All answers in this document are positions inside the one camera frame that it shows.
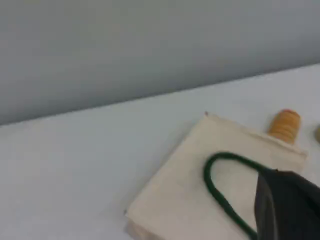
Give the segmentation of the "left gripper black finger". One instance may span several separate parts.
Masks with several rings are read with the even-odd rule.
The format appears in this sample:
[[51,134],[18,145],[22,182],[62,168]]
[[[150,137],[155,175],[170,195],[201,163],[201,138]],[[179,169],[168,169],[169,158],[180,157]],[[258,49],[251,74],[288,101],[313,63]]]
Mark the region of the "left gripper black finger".
[[258,175],[254,202],[259,240],[318,240],[320,189],[292,171]]

